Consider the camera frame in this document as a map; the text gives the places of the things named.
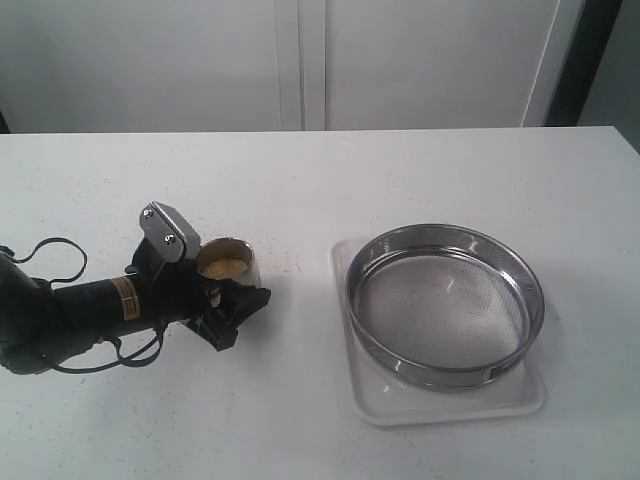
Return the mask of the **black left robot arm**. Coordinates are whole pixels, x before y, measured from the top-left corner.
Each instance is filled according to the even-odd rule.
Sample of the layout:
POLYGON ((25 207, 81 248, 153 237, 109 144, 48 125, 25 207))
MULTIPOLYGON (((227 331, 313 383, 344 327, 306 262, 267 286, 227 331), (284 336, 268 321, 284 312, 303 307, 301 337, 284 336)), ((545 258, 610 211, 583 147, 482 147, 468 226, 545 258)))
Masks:
POLYGON ((157 359, 175 322, 226 350, 271 298, 267 288, 208 279, 189 259, 154 271, 159 257, 144 240, 123 276, 80 284, 76 277, 30 277, 2 247, 2 367, 18 375, 141 368, 157 359))

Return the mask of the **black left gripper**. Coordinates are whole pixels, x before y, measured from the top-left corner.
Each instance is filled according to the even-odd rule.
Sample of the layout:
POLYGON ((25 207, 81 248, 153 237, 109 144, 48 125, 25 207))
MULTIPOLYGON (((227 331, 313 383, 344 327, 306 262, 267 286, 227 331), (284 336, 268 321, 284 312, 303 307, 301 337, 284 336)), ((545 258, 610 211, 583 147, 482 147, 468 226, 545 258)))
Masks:
POLYGON ((130 322, 130 332, 138 333, 173 322, 183 323, 216 351, 233 347, 238 329, 249 317, 265 308, 271 291, 250 285, 223 284, 215 292, 216 306, 207 294, 215 281, 206 277, 196 260, 199 239, 185 244, 186 253, 170 262, 149 239, 136 248, 131 264, 141 313, 130 322))

